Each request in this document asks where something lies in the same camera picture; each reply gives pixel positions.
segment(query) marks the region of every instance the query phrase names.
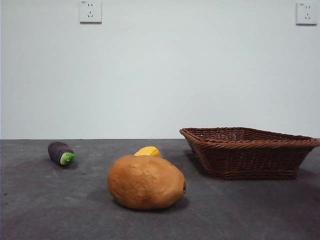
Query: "brown wicker basket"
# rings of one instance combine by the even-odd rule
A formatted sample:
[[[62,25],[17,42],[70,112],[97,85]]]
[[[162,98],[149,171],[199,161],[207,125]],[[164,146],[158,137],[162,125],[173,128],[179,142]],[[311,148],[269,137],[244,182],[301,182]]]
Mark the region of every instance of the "brown wicker basket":
[[[246,127],[183,128],[192,152],[214,178],[295,179],[320,141]]]

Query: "eggplant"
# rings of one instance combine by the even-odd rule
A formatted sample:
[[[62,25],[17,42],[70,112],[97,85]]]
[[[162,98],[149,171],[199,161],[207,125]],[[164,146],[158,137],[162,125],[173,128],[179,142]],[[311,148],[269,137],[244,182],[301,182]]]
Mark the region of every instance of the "eggplant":
[[[67,144],[60,141],[50,143],[48,153],[50,159],[58,165],[69,165],[75,161],[75,153]]]

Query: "power outlet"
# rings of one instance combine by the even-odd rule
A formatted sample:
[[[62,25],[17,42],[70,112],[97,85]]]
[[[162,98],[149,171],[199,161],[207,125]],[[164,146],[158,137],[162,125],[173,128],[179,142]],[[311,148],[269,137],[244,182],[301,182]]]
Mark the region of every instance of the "power outlet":
[[[79,5],[80,23],[102,23],[101,0],[83,0]]]
[[[317,2],[300,2],[296,4],[297,25],[317,25],[319,4]]]

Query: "potato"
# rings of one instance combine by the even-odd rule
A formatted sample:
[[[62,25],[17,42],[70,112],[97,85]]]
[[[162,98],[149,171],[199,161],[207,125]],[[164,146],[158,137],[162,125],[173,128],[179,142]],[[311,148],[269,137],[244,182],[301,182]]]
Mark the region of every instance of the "potato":
[[[158,156],[123,156],[111,166],[106,182],[119,204],[141,210],[170,207],[186,190],[183,173]]]

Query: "gray carpet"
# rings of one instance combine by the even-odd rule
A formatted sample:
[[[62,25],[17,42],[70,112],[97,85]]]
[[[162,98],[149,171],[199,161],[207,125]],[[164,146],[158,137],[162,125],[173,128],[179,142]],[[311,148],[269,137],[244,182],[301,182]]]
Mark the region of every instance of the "gray carpet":
[[[294,180],[216,180],[184,139],[66,140],[75,163],[48,156],[49,140],[1,141],[2,240],[317,240],[320,147]],[[117,158],[157,146],[186,177],[186,194],[163,210],[118,205],[106,176]]]

